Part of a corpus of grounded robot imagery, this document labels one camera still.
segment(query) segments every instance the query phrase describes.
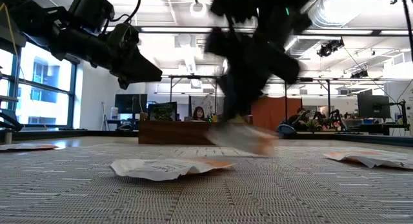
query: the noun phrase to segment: wooden desk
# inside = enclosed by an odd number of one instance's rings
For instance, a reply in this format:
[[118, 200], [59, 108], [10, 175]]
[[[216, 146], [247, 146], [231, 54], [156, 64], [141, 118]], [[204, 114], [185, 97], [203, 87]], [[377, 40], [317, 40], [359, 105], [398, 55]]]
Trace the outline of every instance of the wooden desk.
[[217, 123], [193, 121], [141, 121], [139, 144], [213, 145], [205, 133]]

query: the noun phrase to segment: floor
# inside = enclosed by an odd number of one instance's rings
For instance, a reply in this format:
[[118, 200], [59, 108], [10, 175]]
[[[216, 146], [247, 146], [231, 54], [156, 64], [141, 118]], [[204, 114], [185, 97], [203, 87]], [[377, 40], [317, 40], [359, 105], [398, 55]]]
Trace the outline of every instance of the floor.
[[[36, 141], [59, 150], [0, 154], [0, 223], [413, 223], [413, 171], [369, 169], [323, 153], [374, 148], [280, 141], [272, 158], [233, 148], [155, 147], [136, 138]], [[119, 158], [209, 157], [228, 169], [151, 182], [114, 176]]]

